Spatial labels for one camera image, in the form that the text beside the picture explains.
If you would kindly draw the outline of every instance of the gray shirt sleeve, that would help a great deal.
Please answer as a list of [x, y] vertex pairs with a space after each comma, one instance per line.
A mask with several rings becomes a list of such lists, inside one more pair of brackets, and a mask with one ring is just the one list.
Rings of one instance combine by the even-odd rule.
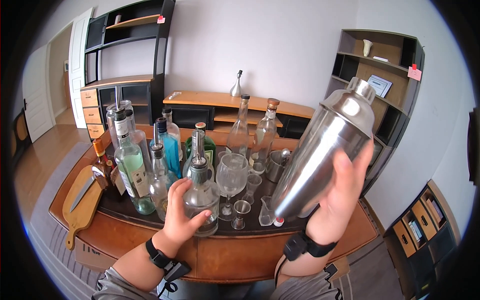
[[95, 300], [158, 300], [156, 295], [134, 287], [112, 267], [105, 271], [105, 278], [98, 282], [102, 289], [93, 294], [92, 298]]
[[326, 280], [328, 273], [321, 271], [317, 274], [291, 277], [282, 282], [273, 292], [270, 300], [341, 300], [342, 293], [332, 288]]

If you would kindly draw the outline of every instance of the cutting board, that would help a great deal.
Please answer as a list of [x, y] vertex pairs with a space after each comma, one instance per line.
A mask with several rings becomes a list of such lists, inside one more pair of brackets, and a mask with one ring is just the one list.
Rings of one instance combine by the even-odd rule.
[[88, 228], [92, 223], [96, 207], [102, 195], [103, 190], [95, 180], [85, 192], [78, 205], [72, 210], [72, 212], [70, 212], [70, 208], [75, 201], [78, 192], [85, 185], [87, 179], [92, 176], [93, 172], [91, 165], [83, 168], [73, 182], [73, 185], [65, 198], [65, 202], [63, 202], [63, 217], [67, 221], [69, 227], [65, 246], [67, 246], [67, 249], [70, 251], [75, 247], [75, 236], [77, 232]]

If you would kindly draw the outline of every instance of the cardboard box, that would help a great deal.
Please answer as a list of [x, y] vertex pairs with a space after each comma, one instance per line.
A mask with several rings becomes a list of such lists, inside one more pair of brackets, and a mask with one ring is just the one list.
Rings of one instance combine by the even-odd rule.
[[75, 238], [75, 260], [83, 266], [99, 273], [113, 266], [116, 259]]

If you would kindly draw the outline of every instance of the table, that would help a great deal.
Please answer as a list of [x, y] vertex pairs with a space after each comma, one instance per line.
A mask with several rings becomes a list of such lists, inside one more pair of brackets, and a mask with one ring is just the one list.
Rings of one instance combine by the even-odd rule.
[[[152, 138], [152, 126], [137, 126], [147, 138]], [[180, 129], [184, 142], [192, 130]], [[225, 145], [228, 134], [208, 132], [217, 145]], [[101, 139], [105, 146], [111, 143], [109, 132]], [[288, 148], [293, 151], [298, 140], [276, 138], [272, 149]], [[49, 208], [52, 217], [68, 230], [68, 223], [62, 215], [65, 197], [82, 168], [96, 160], [93, 147], [73, 167]], [[156, 229], [138, 225], [128, 220], [119, 220], [97, 211], [89, 228], [81, 230], [77, 237], [103, 254], [118, 259], [139, 244], [147, 241]], [[178, 260], [185, 260], [192, 268], [183, 279], [205, 283], [245, 283], [272, 279], [276, 263], [282, 255], [283, 246], [293, 232], [271, 233], [251, 236], [193, 237], [177, 254]], [[344, 257], [369, 243], [377, 233], [367, 214], [358, 203], [338, 242], [330, 261]]]

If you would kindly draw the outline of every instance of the orange liqueur bottle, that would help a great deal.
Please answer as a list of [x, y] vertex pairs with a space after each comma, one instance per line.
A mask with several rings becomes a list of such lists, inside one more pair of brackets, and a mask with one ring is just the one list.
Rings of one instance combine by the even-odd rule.
[[120, 201], [121, 194], [125, 191], [125, 186], [118, 176], [118, 168], [114, 166], [114, 160], [105, 154], [105, 148], [101, 139], [94, 139], [93, 148], [98, 159], [92, 165], [92, 171], [98, 184], [100, 184], [104, 194], [109, 199]]

